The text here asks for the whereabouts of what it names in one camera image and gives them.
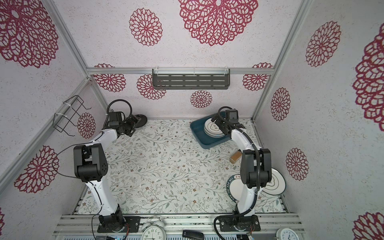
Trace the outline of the white plate brown flower outline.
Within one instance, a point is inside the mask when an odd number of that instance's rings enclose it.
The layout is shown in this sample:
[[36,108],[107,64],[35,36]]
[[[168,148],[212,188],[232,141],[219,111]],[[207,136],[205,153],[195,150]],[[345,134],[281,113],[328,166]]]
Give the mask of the white plate brown flower outline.
[[204,123],[204,132],[206,135],[208,135],[211,138],[222,138],[225,136],[225,134],[220,130],[218,125],[216,125],[214,122],[212,122],[212,119],[209,118]]

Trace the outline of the green rim plate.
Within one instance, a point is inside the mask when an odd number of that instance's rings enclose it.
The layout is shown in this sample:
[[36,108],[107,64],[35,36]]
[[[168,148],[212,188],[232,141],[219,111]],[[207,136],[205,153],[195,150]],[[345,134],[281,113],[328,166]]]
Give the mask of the green rim plate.
[[233,175],[228,179],[226,183],[226,191],[233,202],[239,202],[242,195],[243,186],[244,184],[241,180],[241,175]]

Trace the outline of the white plate gold outline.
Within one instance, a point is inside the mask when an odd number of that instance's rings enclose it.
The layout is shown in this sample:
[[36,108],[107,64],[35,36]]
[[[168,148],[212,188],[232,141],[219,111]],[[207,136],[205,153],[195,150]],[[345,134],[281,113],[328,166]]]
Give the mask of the white plate gold outline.
[[272,168],[272,180],[263,188],[263,192],[271,196],[278,196],[284,193],[286,187],[283,175],[278,170]]

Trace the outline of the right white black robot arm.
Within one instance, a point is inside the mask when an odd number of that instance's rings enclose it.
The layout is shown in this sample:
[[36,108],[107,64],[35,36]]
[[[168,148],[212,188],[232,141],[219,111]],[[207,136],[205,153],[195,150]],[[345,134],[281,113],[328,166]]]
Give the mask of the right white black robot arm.
[[219,108],[211,121],[241,150],[240,176],[243,183],[241,199],[237,203],[236,217],[254,214],[258,195],[272,180],[272,156],[269,149],[257,145],[239,122],[236,109],[228,106]]

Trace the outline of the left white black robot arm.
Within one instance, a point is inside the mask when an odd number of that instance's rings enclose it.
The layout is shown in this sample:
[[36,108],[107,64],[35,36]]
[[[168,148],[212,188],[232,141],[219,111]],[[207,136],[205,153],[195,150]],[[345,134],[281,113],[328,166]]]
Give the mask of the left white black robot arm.
[[74,147],[75,177],[87,185],[101,216],[115,215],[120,208],[105,177],[109,169],[105,150],[121,135],[131,137],[148,121],[144,115],[124,116],[122,112],[109,112],[101,133],[91,142]]

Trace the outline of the teal plastic bin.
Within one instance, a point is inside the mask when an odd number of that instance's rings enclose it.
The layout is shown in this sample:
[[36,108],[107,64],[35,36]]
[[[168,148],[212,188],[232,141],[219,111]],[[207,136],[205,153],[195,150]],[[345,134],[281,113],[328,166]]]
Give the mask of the teal plastic bin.
[[192,134],[203,149],[213,148],[231,139],[229,136],[224,136],[222,138],[211,138],[205,133],[205,122],[210,120],[213,116],[214,115],[209,115],[190,123]]

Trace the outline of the small black plate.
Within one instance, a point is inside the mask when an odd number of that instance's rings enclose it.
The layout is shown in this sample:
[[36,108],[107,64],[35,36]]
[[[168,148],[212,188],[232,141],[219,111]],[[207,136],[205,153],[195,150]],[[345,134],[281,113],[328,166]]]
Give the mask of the small black plate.
[[135,115],[137,117],[140,117],[142,119],[141,121],[141,125],[140,126],[135,126],[135,128],[141,128],[143,126],[145,126],[148,122],[148,118],[145,116],[145,115]]

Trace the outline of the brown spice jar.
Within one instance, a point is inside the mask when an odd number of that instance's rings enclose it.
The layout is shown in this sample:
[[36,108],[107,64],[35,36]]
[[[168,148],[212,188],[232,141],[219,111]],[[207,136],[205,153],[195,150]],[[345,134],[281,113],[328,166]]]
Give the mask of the brown spice jar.
[[232,154],[232,156],[230,157],[230,162],[232,164],[235,164],[236,162],[238,162],[240,159],[242,158],[242,151],[241,150],[237,150],[235,153]]

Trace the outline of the white alarm clock centre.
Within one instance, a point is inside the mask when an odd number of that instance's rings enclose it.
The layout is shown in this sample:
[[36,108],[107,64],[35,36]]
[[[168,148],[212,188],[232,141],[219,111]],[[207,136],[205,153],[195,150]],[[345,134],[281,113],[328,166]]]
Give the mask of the white alarm clock centre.
[[155,221],[145,223],[142,226],[141,240],[166,240],[165,223],[163,221]]

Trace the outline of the black remote device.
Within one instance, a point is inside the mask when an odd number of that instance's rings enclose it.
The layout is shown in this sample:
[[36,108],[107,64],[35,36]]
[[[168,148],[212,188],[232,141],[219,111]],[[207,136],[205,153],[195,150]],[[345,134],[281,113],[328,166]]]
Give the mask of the black remote device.
[[190,240],[204,240],[205,235],[201,232],[192,231],[192,230],[183,230],[182,233],[183,238]]

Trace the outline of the white clock right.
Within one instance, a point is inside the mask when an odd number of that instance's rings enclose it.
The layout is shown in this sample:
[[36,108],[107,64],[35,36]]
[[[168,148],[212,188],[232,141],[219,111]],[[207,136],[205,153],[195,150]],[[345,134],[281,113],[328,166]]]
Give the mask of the white clock right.
[[276,232],[277,240],[300,240],[299,235],[290,228],[281,228]]

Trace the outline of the grey wall shelf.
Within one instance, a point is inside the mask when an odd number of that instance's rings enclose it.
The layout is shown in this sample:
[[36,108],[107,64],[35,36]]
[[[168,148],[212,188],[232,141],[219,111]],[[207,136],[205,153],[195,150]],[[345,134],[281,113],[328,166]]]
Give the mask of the grey wall shelf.
[[230,74],[229,69],[152,69],[152,84],[156,90],[227,90]]

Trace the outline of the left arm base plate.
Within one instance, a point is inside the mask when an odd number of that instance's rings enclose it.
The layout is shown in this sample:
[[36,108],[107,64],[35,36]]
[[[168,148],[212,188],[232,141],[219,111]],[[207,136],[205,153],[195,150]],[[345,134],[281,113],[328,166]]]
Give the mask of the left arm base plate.
[[141,217],[139,216],[124,216],[122,224],[117,223],[114,226],[111,224],[100,223],[97,233],[137,233],[140,229]]

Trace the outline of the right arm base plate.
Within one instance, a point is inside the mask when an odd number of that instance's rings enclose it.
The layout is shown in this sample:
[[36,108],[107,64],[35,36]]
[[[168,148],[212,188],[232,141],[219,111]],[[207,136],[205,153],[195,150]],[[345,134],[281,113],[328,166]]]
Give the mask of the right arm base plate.
[[259,232],[261,225],[256,215],[219,219],[221,232]]

